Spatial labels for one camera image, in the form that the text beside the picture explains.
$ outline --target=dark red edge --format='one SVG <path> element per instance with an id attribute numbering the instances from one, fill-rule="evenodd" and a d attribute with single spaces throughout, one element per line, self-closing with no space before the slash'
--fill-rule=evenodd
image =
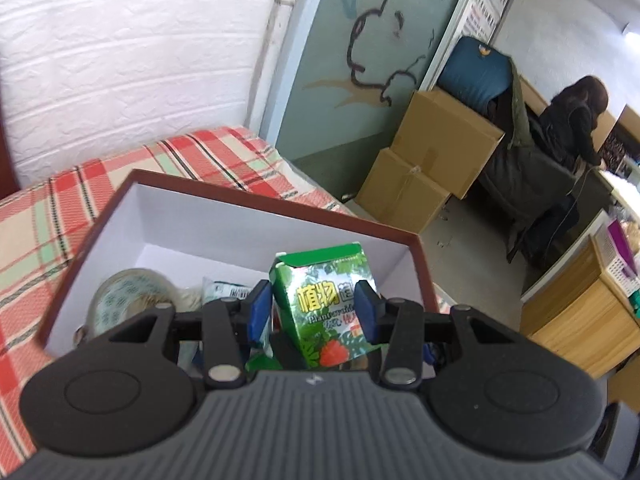
<path id="1" fill-rule="evenodd" d="M 126 192 L 133 184 L 157 187 L 169 191 L 199 196 L 210 200 L 218 200 L 234 205 L 249 207 L 260 211 L 279 214 L 290 218 L 297 218 L 316 224 L 327 225 L 338 229 L 353 231 L 362 235 L 382 238 L 409 247 L 417 271 L 418 284 L 424 309 L 427 312 L 437 312 L 438 306 L 431 285 L 431 277 L 422 248 L 420 237 L 416 234 L 402 231 L 393 227 L 370 222 L 361 218 L 348 216 L 339 212 L 328 211 L 317 207 L 290 202 L 279 198 L 258 195 L 239 189 L 216 186 L 198 180 L 190 180 L 180 176 L 172 176 L 164 173 L 154 173 L 147 170 L 132 170 L 121 186 L 115 191 L 107 202 L 104 210 L 98 216 L 94 225 L 89 229 L 87 236 L 82 241 L 76 257 L 71 262 L 65 275 L 62 277 L 53 300 L 47 308 L 35 335 L 35 341 L 42 348 L 45 347 L 49 334 L 55 323 L 56 317 L 66 299 L 87 254 L 92 250 L 98 236 L 111 218 L 116 207 L 123 199 Z"/>

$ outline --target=woman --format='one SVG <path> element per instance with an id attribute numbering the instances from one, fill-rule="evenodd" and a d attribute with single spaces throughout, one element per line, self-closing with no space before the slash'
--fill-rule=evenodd
<path id="1" fill-rule="evenodd" d="M 593 147 L 591 133 L 598 117 L 609 105 L 607 89 L 597 77 L 588 75 L 568 86 L 553 98 L 540 115 L 542 128 L 532 128 L 536 145 L 549 157 L 572 173 L 579 161 L 590 167 L 605 169 Z M 522 252 L 534 266 L 542 267 L 551 242 L 578 223 L 575 198 L 568 194 L 536 219 L 522 241 Z"/>

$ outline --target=cable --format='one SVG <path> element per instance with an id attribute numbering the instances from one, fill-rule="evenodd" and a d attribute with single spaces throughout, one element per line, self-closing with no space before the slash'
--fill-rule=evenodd
<path id="1" fill-rule="evenodd" d="M 591 173 L 591 171 L 593 170 L 599 170 L 600 168 L 597 166 L 591 166 L 587 171 L 584 172 L 584 177 L 582 179 L 582 185 L 580 186 L 580 191 L 578 192 L 578 196 L 574 199 L 574 203 L 571 204 L 571 207 L 569 208 L 569 211 L 566 212 L 566 215 L 564 215 L 564 218 L 562 219 L 562 221 L 558 224 L 558 227 L 556 227 L 556 230 L 554 231 L 554 233 L 551 235 L 551 238 L 549 238 L 549 242 L 546 245 L 545 251 L 542 253 L 542 261 L 544 262 L 546 260 L 546 253 L 549 250 L 549 247 L 551 247 L 551 242 L 554 241 L 554 238 L 556 237 L 556 234 L 558 234 L 558 230 L 560 229 L 560 226 L 562 224 L 564 224 L 564 221 L 568 218 L 569 214 L 571 213 L 571 211 L 574 209 L 574 207 L 577 205 L 578 203 L 578 199 L 580 198 L 580 195 L 582 194 L 582 190 L 584 189 L 584 184 L 587 182 L 587 176 L 589 173 Z M 571 188 L 571 191 L 569 193 L 567 193 L 567 195 L 571 194 L 574 192 L 575 187 L 578 185 L 578 181 L 575 181 L 574 186 Z"/>

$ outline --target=yellow chinese characters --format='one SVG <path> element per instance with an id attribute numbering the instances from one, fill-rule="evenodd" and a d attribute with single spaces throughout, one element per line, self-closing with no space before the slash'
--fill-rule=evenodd
<path id="1" fill-rule="evenodd" d="M 334 282 L 320 282 L 311 285 L 300 286 L 296 290 L 300 310 L 305 314 L 320 310 L 332 304 L 339 304 L 340 297 L 335 289 Z"/>

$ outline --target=red plaid fabric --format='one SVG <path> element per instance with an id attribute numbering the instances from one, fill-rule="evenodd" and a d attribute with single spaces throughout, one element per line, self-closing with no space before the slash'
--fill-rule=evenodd
<path id="1" fill-rule="evenodd" d="M 90 160 L 0 202 L 0 473 L 34 447 L 18 412 L 20 391 L 50 361 L 33 342 L 56 285 L 114 190 L 135 168 L 346 212 L 244 128 L 162 140 Z"/>

